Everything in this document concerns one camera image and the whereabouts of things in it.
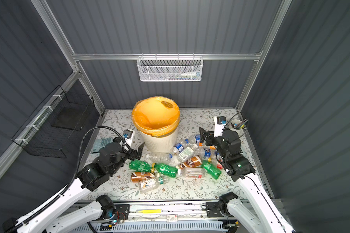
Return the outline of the brown label tea bottle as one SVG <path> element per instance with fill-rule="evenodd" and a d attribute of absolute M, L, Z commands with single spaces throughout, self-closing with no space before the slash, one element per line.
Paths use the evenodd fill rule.
<path fill-rule="evenodd" d="M 148 180 L 154 177 L 159 177 L 159 176 L 160 175 L 156 173 L 135 171 L 131 173 L 131 181 L 133 183 L 139 183 L 141 181 Z"/>

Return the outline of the brown cola bottle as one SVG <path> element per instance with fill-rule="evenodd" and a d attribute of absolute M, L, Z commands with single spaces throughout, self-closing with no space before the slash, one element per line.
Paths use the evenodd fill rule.
<path fill-rule="evenodd" d="M 202 165 L 202 160 L 198 156 L 194 156 L 192 158 L 189 158 L 183 163 L 180 163 L 176 166 L 177 169 L 183 169 L 183 168 L 197 168 Z"/>

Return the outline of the green bottle yellow cap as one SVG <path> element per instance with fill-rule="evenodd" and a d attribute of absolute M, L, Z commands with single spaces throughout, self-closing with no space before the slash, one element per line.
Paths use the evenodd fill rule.
<path fill-rule="evenodd" d="M 212 163 L 204 160 L 202 161 L 201 167 L 206 171 L 207 174 L 212 176 L 214 179 L 218 179 L 221 175 L 221 170 L 214 166 Z"/>

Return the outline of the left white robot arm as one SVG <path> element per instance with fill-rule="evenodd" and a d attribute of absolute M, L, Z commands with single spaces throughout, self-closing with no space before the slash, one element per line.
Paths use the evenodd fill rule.
<path fill-rule="evenodd" d="M 81 198 L 97 190 L 113 177 L 127 160 L 140 160 L 144 145 L 132 149 L 135 133 L 124 130 L 123 134 L 105 126 L 116 134 L 113 142 L 99 150 L 99 156 L 82 169 L 77 168 L 74 176 L 59 192 L 39 207 L 18 219 L 10 218 L 3 223 L 6 233 L 67 233 L 90 221 L 103 218 L 117 220 L 115 204 L 107 195 L 72 213 L 64 214 Z"/>

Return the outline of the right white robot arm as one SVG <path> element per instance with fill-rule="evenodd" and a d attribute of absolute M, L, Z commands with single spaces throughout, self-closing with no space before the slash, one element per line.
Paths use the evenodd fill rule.
<path fill-rule="evenodd" d="M 229 192 L 219 198 L 220 211 L 235 217 L 250 233 L 295 232 L 266 193 L 253 165 L 243 156 L 238 133 L 224 126 L 214 131 L 203 128 L 199 131 L 200 141 L 216 148 L 217 160 L 241 188 L 254 210 L 251 212 L 235 193 Z"/>

